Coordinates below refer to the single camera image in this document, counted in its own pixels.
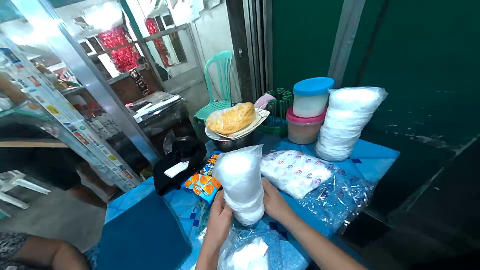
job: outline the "white plastic chair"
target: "white plastic chair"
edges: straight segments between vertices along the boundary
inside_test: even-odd
[[[9,171],[8,172],[12,178],[8,179],[8,180],[5,180],[5,179],[0,179],[0,200],[2,201],[5,201],[5,202],[8,202],[10,204],[13,204],[15,206],[18,206],[22,209],[27,209],[30,207],[29,204],[19,200],[19,199],[16,199],[10,195],[7,195],[5,194],[5,192],[11,190],[12,188],[14,188],[15,186],[22,186],[22,187],[25,187],[25,188],[28,188],[28,189],[31,189],[31,190],[34,190],[34,191],[37,191],[37,192],[40,192],[40,193],[43,193],[43,194],[48,194],[50,193],[50,190],[46,189],[46,188],[42,188],[41,186],[39,185],[36,185],[34,183],[31,183],[27,180],[24,179],[24,177],[26,176],[24,173],[21,173],[17,170],[14,170],[14,171]]]

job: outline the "plate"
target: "plate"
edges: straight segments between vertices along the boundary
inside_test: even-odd
[[[220,137],[227,138],[227,139],[230,139],[230,140],[238,139],[238,138],[241,138],[243,136],[246,136],[250,132],[252,132],[257,126],[259,126],[263,121],[265,121],[265,119],[267,119],[268,115],[270,114],[269,111],[262,110],[262,109],[259,109],[259,108],[255,108],[255,111],[257,113],[257,116],[255,117],[255,120],[253,120],[246,127],[242,128],[242,129],[240,129],[240,130],[238,130],[234,133],[230,133],[230,134],[227,135],[227,134],[221,134],[221,133],[214,132],[214,131],[212,131],[212,132],[217,134]]]
[[[252,133],[254,131],[254,129],[252,129],[250,132],[248,132],[247,134],[241,136],[241,137],[237,137],[235,139],[231,139],[231,138],[225,138],[225,137],[222,137],[222,136],[219,136],[216,132],[213,132],[211,129],[209,129],[208,127],[205,127],[205,134],[207,135],[207,137],[209,137],[210,139],[212,140],[215,140],[215,141],[233,141],[233,140],[236,140],[236,139],[240,139],[240,138],[243,138],[245,137],[246,135]]]

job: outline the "food container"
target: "food container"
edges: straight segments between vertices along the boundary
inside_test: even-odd
[[[326,108],[323,113],[310,118],[302,118],[293,114],[293,107],[287,111],[288,138],[292,143],[305,145],[316,141],[320,127],[324,123]]]
[[[324,112],[328,101],[328,90],[332,89],[334,80],[326,77],[306,79],[293,86],[293,114],[310,118]]]
[[[233,150],[238,150],[247,146],[251,146],[253,142],[253,132],[233,140],[214,140],[212,139],[213,144],[216,148],[222,152],[230,152]]]

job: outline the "chips bag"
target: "chips bag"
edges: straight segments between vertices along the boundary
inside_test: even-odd
[[[205,166],[198,172],[194,173],[182,187],[193,190],[195,194],[202,197],[208,204],[212,204],[215,194],[222,186],[215,177],[212,176],[213,167],[216,158],[222,151],[215,150],[212,157],[208,159]]]

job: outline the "ceiling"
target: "ceiling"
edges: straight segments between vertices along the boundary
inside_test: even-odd
[[[81,2],[83,0],[49,0],[54,8]],[[10,0],[0,0],[0,23],[8,22],[23,16]]]

